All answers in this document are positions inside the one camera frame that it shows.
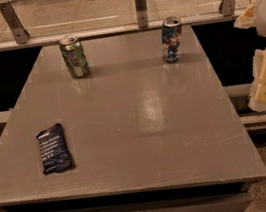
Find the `blue red bull can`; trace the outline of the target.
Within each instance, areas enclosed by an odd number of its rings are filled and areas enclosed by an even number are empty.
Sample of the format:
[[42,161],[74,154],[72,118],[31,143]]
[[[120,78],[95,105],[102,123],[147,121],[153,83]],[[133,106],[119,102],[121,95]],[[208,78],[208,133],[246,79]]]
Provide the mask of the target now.
[[161,26],[162,58],[166,63],[175,63],[179,59],[179,46],[182,34],[181,20],[171,16],[165,18]]

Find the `horizontal metal rail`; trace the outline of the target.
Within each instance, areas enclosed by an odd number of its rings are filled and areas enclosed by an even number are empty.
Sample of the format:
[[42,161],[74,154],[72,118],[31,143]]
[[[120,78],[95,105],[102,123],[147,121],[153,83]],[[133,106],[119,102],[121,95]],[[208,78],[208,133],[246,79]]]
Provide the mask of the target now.
[[[208,23],[214,23],[214,22],[226,22],[226,21],[232,21],[235,20],[240,14],[245,11],[245,7],[243,8],[237,8],[233,15],[231,16],[223,16],[221,12],[213,12],[213,13],[207,13],[207,14],[195,14],[195,15],[189,15],[189,16],[183,16],[181,18],[182,24],[186,25],[202,25],[202,24],[208,24]],[[118,35],[124,35],[124,34],[130,34],[130,33],[136,33],[136,32],[142,32],[142,31],[148,31],[148,30],[154,30],[154,29],[160,29],[162,25],[161,20],[153,20],[149,21],[149,25],[147,28],[139,28],[138,24],[129,24],[129,25],[117,25],[117,26],[111,26],[111,27],[105,27],[105,28],[99,28],[99,29],[93,29],[93,30],[87,30],[87,31],[81,31],[81,32],[75,32],[74,35],[78,36],[80,39],[88,40],[88,39],[100,39],[100,38],[106,38],[106,37],[112,37],[112,36],[118,36]],[[4,50],[16,50],[22,49],[22,48],[34,48],[34,47],[40,47],[40,46],[52,46],[52,45],[58,45],[59,40],[67,36],[67,33],[63,34],[57,34],[57,35],[45,35],[45,36],[33,36],[31,37],[27,43],[18,44],[17,42],[13,40],[9,41],[3,41],[0,42],[0,51]]]

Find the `dark blue snack packet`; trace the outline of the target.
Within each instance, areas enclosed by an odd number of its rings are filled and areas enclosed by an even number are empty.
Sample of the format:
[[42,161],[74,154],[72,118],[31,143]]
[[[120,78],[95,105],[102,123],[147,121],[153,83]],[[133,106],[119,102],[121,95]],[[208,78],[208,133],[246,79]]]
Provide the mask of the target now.
[[70,169],[73,164],[72,156],[68,151],[65,133],[63,133],[60,123],[41,131],[37,134],[37,140],[39,141],[43,174],[63,173]]

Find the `green soda can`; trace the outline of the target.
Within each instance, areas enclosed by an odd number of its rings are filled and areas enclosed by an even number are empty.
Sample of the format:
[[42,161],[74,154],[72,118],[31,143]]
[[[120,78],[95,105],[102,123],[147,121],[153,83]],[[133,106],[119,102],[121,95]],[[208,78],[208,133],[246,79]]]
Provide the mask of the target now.
[[59,43],[59,49],[71,77],[79,79],[87,76],[90,73],[89,64],[79,38],[70,35],[64,36]]

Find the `left metal railing bracket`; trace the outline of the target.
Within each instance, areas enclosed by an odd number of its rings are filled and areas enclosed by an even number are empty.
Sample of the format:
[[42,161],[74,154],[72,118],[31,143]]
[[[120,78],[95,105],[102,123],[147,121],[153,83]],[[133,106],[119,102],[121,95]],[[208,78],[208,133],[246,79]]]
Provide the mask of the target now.
[[19,44],[26,44],[29,40],[30,34],[23,27],[21,21],[16,15],[15,10],[12,7],[12,2],[15,0],[0,0],[0,12],[8,24],[14,40]]

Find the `middle metal railing bracket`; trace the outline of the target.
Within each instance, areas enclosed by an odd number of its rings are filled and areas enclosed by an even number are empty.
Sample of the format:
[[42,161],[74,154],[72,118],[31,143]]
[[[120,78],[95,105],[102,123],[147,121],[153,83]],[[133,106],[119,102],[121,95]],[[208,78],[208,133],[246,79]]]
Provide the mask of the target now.
[[147,0],[135,0],[136,6],[136,18],[139,28],[147,28],[148,23],[148,11],[147,11]]

